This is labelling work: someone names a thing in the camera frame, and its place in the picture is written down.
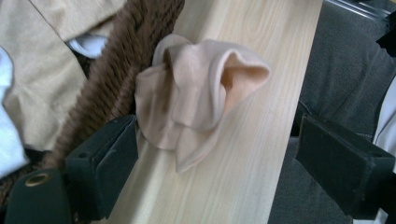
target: metal ring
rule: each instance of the metal ring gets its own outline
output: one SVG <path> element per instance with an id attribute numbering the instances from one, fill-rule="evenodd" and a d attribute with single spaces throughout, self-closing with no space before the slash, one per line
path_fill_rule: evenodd
<path id="1" fill-rule="evenodd" d="M 44 184 L 50 179 L 50 175 L 46 173 L 38 174 L 30 177 L 25 181 L 26 187 L 35 187 L 41 184 Z"/>

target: light wood surface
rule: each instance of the light wood surface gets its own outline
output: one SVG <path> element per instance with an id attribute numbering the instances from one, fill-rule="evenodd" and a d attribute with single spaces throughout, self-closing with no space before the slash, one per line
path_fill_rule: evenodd
<path id="1" fill-rule="evenodd" d="M 186 0 L 176 34 L 242 44 L 272 76 L 227 115 L 216 148 L 186 173 L 176 173 L 173 152 L 139 134 L 140 158 L 101 222 L 266 223 L 320 8 L 320 0 Z"/>

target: beige sock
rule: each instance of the beige sock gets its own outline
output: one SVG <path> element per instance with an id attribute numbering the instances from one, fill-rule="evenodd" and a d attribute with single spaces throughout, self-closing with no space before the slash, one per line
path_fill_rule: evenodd
<path id="1" fill-rule="evenodd" d="M 154 146 L 174 149 L 183 172 L 216 144 L 221 118 L 269 74 L 268 65 L 242 46 L 215 40 L 192 45 L 169 35 L 156 48 L 153 67 L 136 79 L 142 133 Z"/>

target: brown fur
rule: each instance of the brown fur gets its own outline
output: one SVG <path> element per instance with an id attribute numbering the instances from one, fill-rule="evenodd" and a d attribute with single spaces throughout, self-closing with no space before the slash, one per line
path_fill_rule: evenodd
<path id="1" fill-rule="evenodd" d="M 134 113 L 135 76 L 150 66 L 158 42 L 173 31 L 184 0 L 130 0 L 114 20 L 103 55 L 91 66 L 75 107 L 41 168 L 64 158 L 111 119 Z"/>

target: dark gray fabric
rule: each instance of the dark gray fabric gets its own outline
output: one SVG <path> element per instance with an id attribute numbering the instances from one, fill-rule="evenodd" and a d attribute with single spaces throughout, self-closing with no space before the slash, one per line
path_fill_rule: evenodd
<path id="1" fill-rule="evenodd" d="M 323 3 L 295 121 L 319 115 L 371 141 L 396 62 L 344 13 Z M 290 139 L 268 223 L 352 223 L 294 159 L 297 142 Z"/>
<path id="2" fill-rule="evenodd" d="M 296 120 L 319 115 L 372 140 L 396 62 L 335 8 L 323 3 Z"/>
<path id="3" fill-rule="evenodd" d="M 305 168 L 295 160 L 298 138 L 289 140 L 269 224 L 351 223 Z"/>

